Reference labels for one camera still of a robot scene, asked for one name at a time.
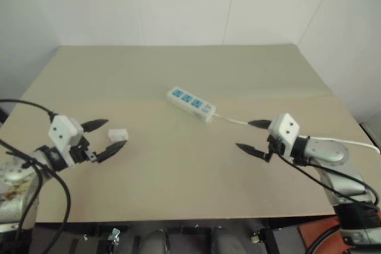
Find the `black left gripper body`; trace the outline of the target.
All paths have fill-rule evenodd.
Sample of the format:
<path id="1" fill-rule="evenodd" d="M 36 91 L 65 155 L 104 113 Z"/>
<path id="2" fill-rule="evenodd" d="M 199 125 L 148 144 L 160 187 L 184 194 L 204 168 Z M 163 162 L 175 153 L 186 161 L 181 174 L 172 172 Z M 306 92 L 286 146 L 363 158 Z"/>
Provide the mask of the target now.
<path id="1" fill-rule="evenodd" d="M 70 148 L 70 155 L 75 164 L 81 164 L 85 161 L 95 162 L 97 157 L 95 152 L 89 150 L 89 142 L 82 136 L 76 146 Z"/>

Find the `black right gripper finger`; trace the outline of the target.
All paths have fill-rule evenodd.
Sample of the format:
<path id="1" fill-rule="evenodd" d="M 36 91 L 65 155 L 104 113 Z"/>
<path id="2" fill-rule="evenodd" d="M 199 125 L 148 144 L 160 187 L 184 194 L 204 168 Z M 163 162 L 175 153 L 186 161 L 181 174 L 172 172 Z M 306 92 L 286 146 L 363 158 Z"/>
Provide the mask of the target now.
<path id="1" fill-rule="evenodd" d="M 248 125 L 261 129 L 268 129 L 270 124 L 271 120 L 252 120 L 248 122 Z"/>
<path id="2" fill-rule="evenodd" d="M 256 158 L 265 159 L 265 157 L 266 157 L 266 154 L 264 152 L 257 150 L 253 146 L 243 144 L 243 143 L 236 143 L 236 146 L 239 149 L 241 149 L 242 151 L 244 151 L 245 153 L 247 153 L 251 156 L 254 156 Z"/>

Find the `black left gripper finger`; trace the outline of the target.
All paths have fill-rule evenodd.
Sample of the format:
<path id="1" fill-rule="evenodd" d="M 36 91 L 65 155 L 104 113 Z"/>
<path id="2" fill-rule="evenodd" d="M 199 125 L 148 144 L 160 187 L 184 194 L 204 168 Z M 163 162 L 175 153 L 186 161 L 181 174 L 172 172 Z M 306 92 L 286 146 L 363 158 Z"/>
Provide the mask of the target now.
<path id="1" fill-rule="evenodd" d="M 96 162 L 102 163 L 114 156 L 126 143 L 126 140 L 122 140 L 109 145 L 103 152 L 96 154 Z"/>
<path id="2" fill-rule="evenodd" d="M 89 132 L 92 132 L 94 130 L 99 129 L 100 127 L 102 127 L 107 122 L 109 122 L 108 119 L 97 119 L 97 120 L 87 121 L 87 122 L 82 124 L 82 129 L 85 133 L 89 133 Z"/>

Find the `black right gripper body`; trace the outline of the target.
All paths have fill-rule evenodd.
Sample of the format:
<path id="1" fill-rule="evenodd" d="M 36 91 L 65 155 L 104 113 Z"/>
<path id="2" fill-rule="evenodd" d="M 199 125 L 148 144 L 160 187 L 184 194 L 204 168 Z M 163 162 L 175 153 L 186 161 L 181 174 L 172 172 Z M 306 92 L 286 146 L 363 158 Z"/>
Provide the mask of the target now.
<path id="1" fill-rule="evenodd" d="M 280 136 L 269 135 L 267 138 L 268 142 L 268 152 L 264 155 L 264 160 L 270 162 L 273 155 L 277 155 L 280 159 L 284 159 L 285 154 L 285 144 L 282 142 Z"/>

